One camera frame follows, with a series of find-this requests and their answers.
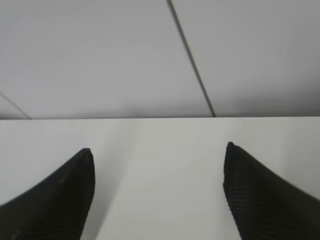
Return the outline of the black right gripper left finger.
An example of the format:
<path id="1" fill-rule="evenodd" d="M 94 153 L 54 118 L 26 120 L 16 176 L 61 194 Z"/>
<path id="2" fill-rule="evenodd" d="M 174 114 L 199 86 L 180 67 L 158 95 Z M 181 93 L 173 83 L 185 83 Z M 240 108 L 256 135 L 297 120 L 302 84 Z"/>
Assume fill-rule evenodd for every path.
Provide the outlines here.
<path id="1" fill-rule="evenodd" d="M 2 240 L 79 240 L 96 186 L 94 157 L 83 148 L 51 175 L 0 207 Z"/>

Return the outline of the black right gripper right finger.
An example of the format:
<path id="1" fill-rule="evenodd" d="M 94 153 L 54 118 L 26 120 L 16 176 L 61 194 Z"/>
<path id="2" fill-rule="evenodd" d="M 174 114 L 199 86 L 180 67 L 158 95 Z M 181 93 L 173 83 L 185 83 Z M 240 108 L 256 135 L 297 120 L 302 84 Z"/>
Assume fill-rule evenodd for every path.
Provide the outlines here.
<path id="1" fill-rule="evenodd" d="M 320 201 L 229 142 L 223 191 L 243 240 L 318 240 Z"/>

